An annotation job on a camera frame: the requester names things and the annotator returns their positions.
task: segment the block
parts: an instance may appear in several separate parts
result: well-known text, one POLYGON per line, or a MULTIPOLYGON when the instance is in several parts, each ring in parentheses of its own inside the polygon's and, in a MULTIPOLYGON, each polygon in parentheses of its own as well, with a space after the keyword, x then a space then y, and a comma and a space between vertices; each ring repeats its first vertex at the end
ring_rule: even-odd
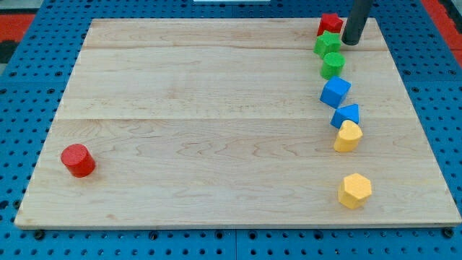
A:
POLYGON ((339 202, 349 209, 364 206, 371 195, 372 184, 370 180, 359 173, 345 177, 337 192, 339 202))
POLYGON ((331 79, 333 76, 339 76, 344 68, 345 58, 340 53, 331 52, 324 56, 323 66, 321 67, 321 76, 324 79, 331 79))
POLYGON ((331 120, 331 125, 340 129, 341 123, 350 120, 359 124, 359 106, 358 104, 348 105, 343 108, 337 108, 331 120))
POLYGON ((339 18, 337 13, 323 14, 321 16, 321 22, 319 23, 317 36, 322 35, 325 31, 340 33, 343 24, 344 21, 339 18))
POLYGON ((339 52, 340 45, 340 34, 324 31, 322 35, 316 38, 313 52, 323 59, 327 53, 339 52))
POLYGON ((338 108, 345 100, 351 83, 337 76, 333 76, 324 85, 320 100, 332 108, 338 108))
POLYGON ((95 169, 95 160, 83 144, 69 145, 61 153, 61 162, 77 178, 88 176, 95 169))
POLYGON ((334 150, 337 152, 351 152, 356 149, 362 138, 362 130, 355 122, 345 120, 337 133, 334 150))

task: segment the blue cube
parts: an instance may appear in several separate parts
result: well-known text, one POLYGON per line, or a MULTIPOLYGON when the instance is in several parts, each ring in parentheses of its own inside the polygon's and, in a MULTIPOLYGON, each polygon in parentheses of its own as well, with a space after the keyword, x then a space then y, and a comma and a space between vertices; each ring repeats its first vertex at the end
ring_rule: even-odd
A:
POLYGON ((348 81, 334 76, 324 85, 320 100, 332 108, 338 108, 347 97, 351 86, 348 81))
POLYGON ((341 123, 350 120, 359 124, 359 106, 358 104, 348 105, 343 108, 337 108, 332 117, 331 125, 340 129, 341 123))

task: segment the wood grain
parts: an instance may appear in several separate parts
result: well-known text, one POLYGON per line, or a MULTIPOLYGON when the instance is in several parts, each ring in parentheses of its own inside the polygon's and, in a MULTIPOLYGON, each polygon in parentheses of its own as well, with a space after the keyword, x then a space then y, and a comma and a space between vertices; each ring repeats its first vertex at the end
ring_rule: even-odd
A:
POLYGON ((343 48, 354 152, 332 148, 333 109, 312 52, 319 19, 93 21, 16 217, 24 229, 389 228, 457 225, 427 138, 369 19, 343 48), (59 162, 85 144, 95 172, 59 162), (358 172, 373 195, 336 200, 358 172))

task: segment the black pole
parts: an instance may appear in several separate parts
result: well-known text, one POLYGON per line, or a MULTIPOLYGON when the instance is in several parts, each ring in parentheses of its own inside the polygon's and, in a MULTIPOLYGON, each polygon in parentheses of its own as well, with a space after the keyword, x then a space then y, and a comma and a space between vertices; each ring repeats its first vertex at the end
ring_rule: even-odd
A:
POLYGON ((346 21, 344 34, 341 36, 341 40, 345 44, 350 46, 358 44, 369 17, 372 2, 373 0, 354 0, 353 8, 346 21))

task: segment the blue pegboard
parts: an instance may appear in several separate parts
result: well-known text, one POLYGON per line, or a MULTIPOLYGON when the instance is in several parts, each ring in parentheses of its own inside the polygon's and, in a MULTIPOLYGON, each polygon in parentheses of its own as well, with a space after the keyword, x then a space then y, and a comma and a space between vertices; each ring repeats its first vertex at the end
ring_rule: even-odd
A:
MULTIPOLYGON (((460 259, 461 227, 42 233, 18 230, 12 223, 92 18, 347 16, 351 5, 351 0, 237 6, 45 0, 0 78, 0 259, 460 259)), ((461 211, 461 68, 419 1, 376 1, 371 15, 461 211)))

